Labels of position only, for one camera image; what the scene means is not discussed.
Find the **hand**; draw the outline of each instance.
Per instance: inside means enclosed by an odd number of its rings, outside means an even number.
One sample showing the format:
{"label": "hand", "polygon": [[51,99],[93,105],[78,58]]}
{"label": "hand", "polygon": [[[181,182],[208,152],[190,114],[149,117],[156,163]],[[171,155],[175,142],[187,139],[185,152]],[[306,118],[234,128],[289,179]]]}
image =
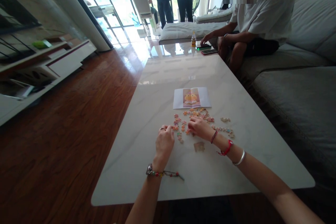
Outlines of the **hand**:
{"label": "hand", "polygon": [[215,133],[214,129],[199,117],[192,117],[188,123],[188,128],[191,133],[209,142]]}
{"label": "hand", "polygon": [[174,131],[171,126],[162,125],[156,139],[156,155],[153,161],[153,171],[163,172],[174,146]]}
{"label": "hand", "polygon": [[201,40],[201,45],[205,44],[208,42],[210,39],[212,39],[214,36],[212,33],[208,33],[207,35],[204,36],[204,38]]}

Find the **smartphone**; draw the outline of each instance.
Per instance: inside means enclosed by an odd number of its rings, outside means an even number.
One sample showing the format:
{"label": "smartphone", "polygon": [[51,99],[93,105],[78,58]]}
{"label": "smartphone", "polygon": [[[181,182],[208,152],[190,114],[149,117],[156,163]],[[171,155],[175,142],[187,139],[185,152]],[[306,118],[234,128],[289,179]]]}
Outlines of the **smartphone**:
{"label": "smartphone", "polygon": [[217,53],[218,51],[216,49],[212,49],[212,50],[205,50],[205,51],[202,51],[201,53],[203,55],[208,55],[208,54],[213,54],[213,53]]}
{"label": "smartphone", "polygon": [[196,47],[198,50],[201,50],[201,49],[206,49],[206,48],[211,48],[211,45],[208,45],[208,44],[203,44],[201,46],[198,46]]}

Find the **marble table top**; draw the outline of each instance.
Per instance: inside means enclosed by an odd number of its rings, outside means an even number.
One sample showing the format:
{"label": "marble table top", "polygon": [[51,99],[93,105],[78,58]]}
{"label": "marble table top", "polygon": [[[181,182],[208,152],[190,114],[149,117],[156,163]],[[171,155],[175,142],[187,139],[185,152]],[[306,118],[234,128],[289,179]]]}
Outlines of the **marble table top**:
{"label": "marble table top", "polygon": [[[234,130],[233,142],[274,171],[292,189],[313,187],[315,181],[262,113],[218,54],[203,56],[190,43],[154,46],[129,104],[94,190],[94,206],[133,203],[145,181],[146,169],[155,155],[155,141],[162,125],[172,125],[174,90],[207,87],[212,108],[209,114],[219,127]],[[223,123],[220,117],[230,118]],[[163,177],[159,201],[258,192],[258,189],[204,143],[195,152],[198,137],[183,133],[175,144],[166,170],[185,179]]]}

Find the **bracelet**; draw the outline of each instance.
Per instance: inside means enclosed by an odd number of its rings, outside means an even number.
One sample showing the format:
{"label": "bracelet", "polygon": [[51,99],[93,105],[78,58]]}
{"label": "bracelet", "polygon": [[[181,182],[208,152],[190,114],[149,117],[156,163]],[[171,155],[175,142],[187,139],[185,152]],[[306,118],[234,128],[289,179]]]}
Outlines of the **bracelet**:
{"label": "bracelet", "polygon": [[238,162],[238,163],[233,163],[233,165],[235,165],[235,166],[238,166],[238,165],[240,165],[240,164],[242,163],[242,161],[244,160],[244,158],[245,158],[245,151],[243,150],[243,154],[242,154],[242,157],[241,157],[241,159],[239,160],[239,162]]}
{"label": "bracelet", "polygon": [[233,145],[233,142],[229,139],[229,147],[226,149],[226,151],[220,151],[220,153],[219,152],[217,152],[219,155],[221,155],[221,156],[226,156],[227,155],[227,153],[229,153],[229,151],[230,151],[230,149],[231,149],[231,145]]}
{"label": "bracelet", "polygon": [[217,136],[217,133],[218,133],[218,131],[216,131],[216,132],[214,133],[214,135],[212,136],[212,138],[211,138],[211,144],[212,144],[212,142],[214,141],[215,137]]}
{"label": "bracelet", "polygon": [[179,177],[180,179],[182,179],[184,181],[184,178],[181,177],[181,175],[178,172],[163,171],[163,172],[159,173],[159,172],[153,171],[152,164],[148,165],[146,175],[152,175],[152,176],[156,176],[156,177],[162,177],[163,175],[166,175],[166,176],[169,176],[169,177]]}

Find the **red string bracelet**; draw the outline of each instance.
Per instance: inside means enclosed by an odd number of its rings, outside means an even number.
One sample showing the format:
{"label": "red string bracelet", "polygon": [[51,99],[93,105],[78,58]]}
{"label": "red string bracelet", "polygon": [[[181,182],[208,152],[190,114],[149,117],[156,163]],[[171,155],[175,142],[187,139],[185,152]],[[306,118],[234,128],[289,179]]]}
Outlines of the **red string bracelet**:
{"label": "red string bracelet", "polygon": [[226,149],[226,151],[224,151],[224,152],[220,151],[221,153],[219,153],[219,152],[217,152],[217,153],[221,156],[226,156],[227,153],[229,153],[229,151],[230,151],[231,145],[233,145],[233,142],[229,139],[229,147]]}
{"label": "red string bracelet", "polygon": [[218,131],[216,131],[216,132],[214,133],[214,135],[212,136],[212,138],[211,138],[211,144],[212,144],[212,142],[214,141],[215,137],[217,136],[217,133],[218,133]]}

